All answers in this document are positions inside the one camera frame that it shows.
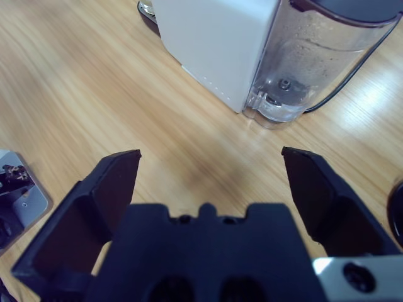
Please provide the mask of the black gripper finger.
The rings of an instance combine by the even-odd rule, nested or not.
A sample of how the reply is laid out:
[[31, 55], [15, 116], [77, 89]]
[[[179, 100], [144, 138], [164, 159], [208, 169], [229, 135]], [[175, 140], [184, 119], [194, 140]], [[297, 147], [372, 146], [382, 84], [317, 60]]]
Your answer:
[[139, 150], [102, 158], [49, 216], [12, 275], [38, 296], [84, 296], [132, 200], [140, 158]]
[[330, 257], [398, 255], [399, 248], [320, 155], [283, 147], [292, 198], [311, 239]]

